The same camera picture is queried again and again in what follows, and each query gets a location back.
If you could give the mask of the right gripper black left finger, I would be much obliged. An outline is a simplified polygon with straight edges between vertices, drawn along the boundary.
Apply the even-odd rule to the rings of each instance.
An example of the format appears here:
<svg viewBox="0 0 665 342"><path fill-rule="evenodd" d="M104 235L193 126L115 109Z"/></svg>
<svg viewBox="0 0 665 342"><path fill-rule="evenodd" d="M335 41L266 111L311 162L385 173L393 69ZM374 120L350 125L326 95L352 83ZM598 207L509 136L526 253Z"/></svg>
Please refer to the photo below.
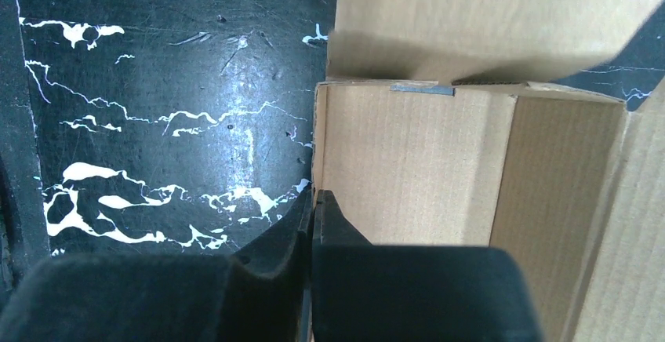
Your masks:
<svg viewBox="0 0 665 342"><path fill-rule="evenodd" d="M4 341L296 341L311 191L231 255L49 258L1 314Z"/></svg>

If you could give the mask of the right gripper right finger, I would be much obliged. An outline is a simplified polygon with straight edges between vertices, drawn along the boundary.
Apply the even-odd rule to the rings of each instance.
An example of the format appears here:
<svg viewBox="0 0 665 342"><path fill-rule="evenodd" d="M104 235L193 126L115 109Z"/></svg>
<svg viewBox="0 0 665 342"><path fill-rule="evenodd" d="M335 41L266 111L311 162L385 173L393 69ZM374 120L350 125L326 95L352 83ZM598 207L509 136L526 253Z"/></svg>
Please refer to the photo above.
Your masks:
<svg viewBox="0 0 665 342"><path fill-rule="evenodd" d="M319 191L312 236L317 341L541 341L524 276L486 246L372 244Z"/></svg>

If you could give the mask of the brown cardboard box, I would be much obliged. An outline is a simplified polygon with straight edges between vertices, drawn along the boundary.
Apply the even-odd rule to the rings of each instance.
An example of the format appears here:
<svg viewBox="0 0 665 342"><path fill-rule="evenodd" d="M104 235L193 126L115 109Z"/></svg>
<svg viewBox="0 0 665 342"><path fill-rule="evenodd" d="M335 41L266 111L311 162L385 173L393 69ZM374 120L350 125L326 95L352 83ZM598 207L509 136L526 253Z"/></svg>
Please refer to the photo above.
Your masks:
<svg viewBox="0 0 665 342"><path fill-rule="evenodd" d="M664 338L664 0L336 0L314 189L374 245L486 246L545 341Z"/></svg>

